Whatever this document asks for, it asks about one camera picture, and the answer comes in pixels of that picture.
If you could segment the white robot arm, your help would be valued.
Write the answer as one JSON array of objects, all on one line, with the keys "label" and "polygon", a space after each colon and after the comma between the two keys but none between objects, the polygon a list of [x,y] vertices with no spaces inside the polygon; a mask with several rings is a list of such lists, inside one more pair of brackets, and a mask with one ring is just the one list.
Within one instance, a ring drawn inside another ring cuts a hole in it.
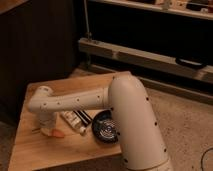
[{"label": "white robot arm", "polygon": [[127,171],[174,171],[147,91],[131,74],[114,76],[106,87],[62,96],[40,86],[28,102],[43,128],[55,126],[58,111],[96,109],[111,111]]}]

